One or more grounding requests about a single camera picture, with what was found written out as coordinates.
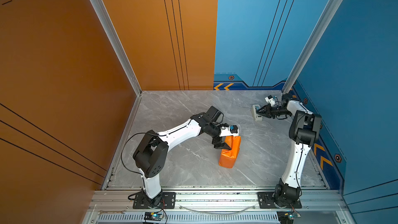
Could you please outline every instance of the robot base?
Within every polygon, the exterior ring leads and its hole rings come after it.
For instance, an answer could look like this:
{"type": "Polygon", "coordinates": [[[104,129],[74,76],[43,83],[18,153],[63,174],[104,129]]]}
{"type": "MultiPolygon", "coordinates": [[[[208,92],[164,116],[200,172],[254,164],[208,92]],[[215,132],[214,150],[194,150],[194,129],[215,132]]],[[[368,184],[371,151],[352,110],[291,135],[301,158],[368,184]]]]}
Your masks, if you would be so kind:
{"type": "Polygon", "coordinates": [[[172,209],[176,202],[176,192],[160,192],[153,199],[149,199],[144,191],[140,191],[135,195],[133,209],[150,209],[159,208],[172,209]]]}
{"type": "MultiPolygon", "coordinates": [[[[257,192],[258,202],[260,204],[260,208],[291,208],[291,206],[280,207],[276,204],[276,200],[274,198],[274,192],[257,192]]],[[[294,201],[294,208],[302,208],[300,199],[294,201]]]]}

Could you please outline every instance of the metal plate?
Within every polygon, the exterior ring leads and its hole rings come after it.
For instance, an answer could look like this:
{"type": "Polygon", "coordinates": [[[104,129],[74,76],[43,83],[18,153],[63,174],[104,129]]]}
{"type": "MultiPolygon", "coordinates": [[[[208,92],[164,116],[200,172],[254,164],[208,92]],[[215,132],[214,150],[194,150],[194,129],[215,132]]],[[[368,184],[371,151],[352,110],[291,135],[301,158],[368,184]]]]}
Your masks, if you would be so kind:
{"type": "MultiPolygon", "coordinates": [[[[162,192],[162,200],[164,200],[164,209],[174,208],[176,202],[176,192],[162,192]]],[[[150,209],[150,205],[144,198],[143,192],[138,192],[134,198],[134,209],[150,209]]]]}
{"type": "MultiPolygon", "coordinates": [[[[258,203],[260,204],[260,208],[278,208],[278,209],[290,209],[290,207],[280,208],[275,205],[274,192],[257,192],[258,203]]],[[[293,205],[294,208],[302,208],[300,199],[293,205]]]]}

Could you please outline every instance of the yellow chevron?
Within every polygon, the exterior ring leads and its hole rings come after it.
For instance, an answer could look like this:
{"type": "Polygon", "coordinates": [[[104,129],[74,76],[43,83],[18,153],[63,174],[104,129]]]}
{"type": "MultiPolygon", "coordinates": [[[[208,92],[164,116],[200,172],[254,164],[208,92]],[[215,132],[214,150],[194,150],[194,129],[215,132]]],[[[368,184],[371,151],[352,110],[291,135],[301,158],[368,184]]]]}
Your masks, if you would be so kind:
{"type": "Polygon", "coordinates": [[[224,87],[225,90],[229,91],[229,87],[232,86],[233,83],[229,84],[228,86],[224,87]]]}
{"type": "Polygon", "coordinates": [[[321,156],[321,169],[323,170],[323,162],[327,162],[328,164],[330,164],[331,166],[333,166],[333,164],[331,163],[331,161],[327,160],[326,158],[321,156]]]}
{"type": "Polygon", "coordinates": [[[323,148],[322,146],[320,146],[319,144],[314,144],[314,155],[316,156],[316,148],[319,148],[323,151],[325,151],[325,148],[323,148]]]}
{"type": "Polygon", "coordinates": [[[221,86],[223,83],[218,84],[214,89],[219,90],[218,87],[221,86]]]}

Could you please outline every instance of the vent grille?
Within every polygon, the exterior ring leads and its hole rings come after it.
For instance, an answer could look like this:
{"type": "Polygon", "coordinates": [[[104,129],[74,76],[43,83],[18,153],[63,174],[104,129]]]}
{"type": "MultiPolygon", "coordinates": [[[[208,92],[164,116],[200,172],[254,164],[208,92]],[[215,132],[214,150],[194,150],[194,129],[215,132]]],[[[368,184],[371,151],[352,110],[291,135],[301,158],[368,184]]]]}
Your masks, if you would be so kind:
{"type": "MultiPolygon", "coordinates": [[[[142,223],[144,212],[126,214],[102,214],[98,223],[142,223]]],[[[179,223],[280,223],[277,213],[272,211],[241,213],[237,215],[201,214],[187,212],[167,213],[167,224],[179,223]]]]}
{"type": "Polygon", "coordinates": [[[184,223],[184,222],[200,222],[200,223],[244,223],[244,222],[258,222],[264,221],[278,221],[276,212],[259,213],[259,214],[237,214],[237,215],[223,215],[223,214],[168,214],[167,223],[184,223]]]}
{"type": "Polygon", "coordinates": [[[107,222],[109,220],[111,221],[115,221],[115,220],[119,220],[121,222],[124,222],[126,220],[136,220],[136,221],[142,221],[142,218],[144,217],[144,215],[142,214],[142,212],[140,212],[139,214],[135,214],[135,213],[125,213],[125,214],[102,214],[99,216],[98,221],[101,222],[107,222]]]}

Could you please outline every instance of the small white object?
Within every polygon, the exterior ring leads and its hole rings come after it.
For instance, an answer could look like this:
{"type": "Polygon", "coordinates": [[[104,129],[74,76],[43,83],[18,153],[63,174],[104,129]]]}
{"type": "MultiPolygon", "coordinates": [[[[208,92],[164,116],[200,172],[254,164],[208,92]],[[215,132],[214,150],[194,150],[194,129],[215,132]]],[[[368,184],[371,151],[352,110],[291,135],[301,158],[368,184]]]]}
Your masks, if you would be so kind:
{"type": "Polygon", "coordinates": [[[259,104],[254,104],[251,106],[251,115],[253,116],[253,119],[255,122],[261,122],[263,121],[263,117],[261,115],[257,114],[257,110],[260,109],[259,104]]]}
{"type": "Polygon", "coordinates": [[[272,97],[269,98],[269,96],[266,97],[266,102],[269,103],[271,105],[271,107],[276,105],[274,98],[272,98],[272,97]]]}

